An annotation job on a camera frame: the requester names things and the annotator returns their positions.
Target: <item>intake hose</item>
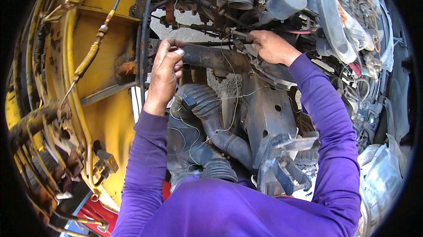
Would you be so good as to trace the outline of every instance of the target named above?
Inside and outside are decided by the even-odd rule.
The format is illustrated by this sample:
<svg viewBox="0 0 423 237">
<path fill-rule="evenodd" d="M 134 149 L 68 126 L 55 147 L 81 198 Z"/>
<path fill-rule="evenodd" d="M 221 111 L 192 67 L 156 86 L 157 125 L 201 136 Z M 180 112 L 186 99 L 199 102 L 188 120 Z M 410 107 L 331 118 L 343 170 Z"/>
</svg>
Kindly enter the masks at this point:
<svg viewBox="0 0 423 237">
<path fill-rule="evenodd" d="M 180 106 L 177 100 L 173 104 Z M 167 168 L 174 172 L 186 172 L 189 164 L 198 163 L 203 166 L 200 178 L 219 178 L 236 183 L 238 178 L 236 172 L 231 168 L 226 157 L 211 144 L 205 144 L 206 135 L 201 127 L 200 120 L 189 111 L 188 114 L 181 114 L 181 107 L 173 106 L 184 122 L 176 117 L 170 117 L 167 123 L 167 151 L 176 152 L 167 155 Z"/>
<path fill-rule="evenodd" d="M 238 160 L 250 172 L 256 173 L 252 168 L 250 145 L 235 134 L 224 131 L 220 122 L 221 101 L 217 100 L 216 92 L 210 86 L 198 84 L 185 84 L 180 91 L 196 101 L 191 111 L 201 120 L 213 144 Z"/>
<path fill-rule="evenodd" d="M 229 161 L 222 156 L 213 145 L 204 144 L 198 147 L 191 156 L 203 166 L 200 178 L 219 178 L 236 183 L 238 177 Z"/>
</svg>

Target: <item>rusty chassis beam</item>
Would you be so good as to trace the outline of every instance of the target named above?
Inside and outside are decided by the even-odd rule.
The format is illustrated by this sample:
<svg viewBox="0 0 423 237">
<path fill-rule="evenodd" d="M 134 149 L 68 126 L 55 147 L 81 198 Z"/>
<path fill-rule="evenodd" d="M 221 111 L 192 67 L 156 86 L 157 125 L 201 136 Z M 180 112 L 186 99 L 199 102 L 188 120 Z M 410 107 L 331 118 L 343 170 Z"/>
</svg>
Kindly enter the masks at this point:
<svg viewBox="0 0 423 237">
<path fill-rule="evenodd" d="M 151 57 L 156 54 L 157 48 L 161 40 L 150 39 L 148 45 L 148 56 Z M 220 70 L 228 73 L 242 74 L 243 72 L 250 72 L 251 65 L 248 58 L 241 53 L 234 50 L 222 49 L 230 64 L 222 56 L 220 48 L 211 48 L 195 44 L 186 43 L 184 47 L 185 55 L 183 57 L 184 64 L 206 67 L 214 70 Z"/>
</svg>

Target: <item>black connector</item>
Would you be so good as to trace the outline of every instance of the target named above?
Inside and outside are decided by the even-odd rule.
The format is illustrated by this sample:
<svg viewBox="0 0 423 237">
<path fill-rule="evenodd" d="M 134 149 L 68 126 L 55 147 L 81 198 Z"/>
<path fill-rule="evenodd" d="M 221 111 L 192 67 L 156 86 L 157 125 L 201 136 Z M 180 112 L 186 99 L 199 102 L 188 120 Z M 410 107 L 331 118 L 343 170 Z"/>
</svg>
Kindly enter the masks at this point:
<svg viewBox="0 0 423 237">
<path fill-rule="evenodd" d="M 207 0 L 191 0 L 191 1 L 200 5 L 200 6 L 202 6 L 202 7 L 208 8 L 210 10 L 217 9 L 216 6 L 214 6 L 212 3 L 208 2 Z"/>
</svg>

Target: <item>left hand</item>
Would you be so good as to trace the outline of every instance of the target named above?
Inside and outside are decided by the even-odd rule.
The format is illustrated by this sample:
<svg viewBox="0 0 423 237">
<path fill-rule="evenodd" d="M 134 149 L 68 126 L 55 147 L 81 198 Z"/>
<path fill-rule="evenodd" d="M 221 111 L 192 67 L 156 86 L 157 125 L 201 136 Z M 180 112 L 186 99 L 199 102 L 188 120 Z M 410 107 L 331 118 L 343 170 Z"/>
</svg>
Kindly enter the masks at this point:
<svg viewBox="0 0 423 237">
<path fill-rule="evenodd" d="M 176 81 L 182 76 L 185 52 L 181 48 L 184 46 L 183 41 L 174 38 L 161 41 L 151 71 L 150 88 L 143 108 L 145 112 L 165 115 L 166 106 L 175 94 Z"/>
</svg>

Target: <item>black cable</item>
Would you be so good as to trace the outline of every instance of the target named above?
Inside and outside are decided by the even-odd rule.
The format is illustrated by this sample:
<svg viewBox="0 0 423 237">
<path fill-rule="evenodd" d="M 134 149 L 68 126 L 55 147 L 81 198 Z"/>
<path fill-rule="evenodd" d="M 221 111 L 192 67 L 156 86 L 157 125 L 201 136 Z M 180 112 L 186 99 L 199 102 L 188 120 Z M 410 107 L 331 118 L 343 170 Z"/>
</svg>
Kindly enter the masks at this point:
<svg viewBox="0 0 423 237">
<path fill-rule="evenodd" d="M 145 103 L 145 90 L 144 90 L 144 67 L 145 67 L 145 61 L 146 61 L 146 54 L 145 54 L 145 41 L 147 39 L 147 27 L 149 26 L 149 19 L 150 19 L 150 4 L 151 0 L 145 0 L 145 7 L 144 7 L 144 15 L 143 15 L 143 23 L 141 28 L 141 39 L 140 39 L 140 88 L 141 88 L 141 106 L 144 107 Z"/>
</svg>

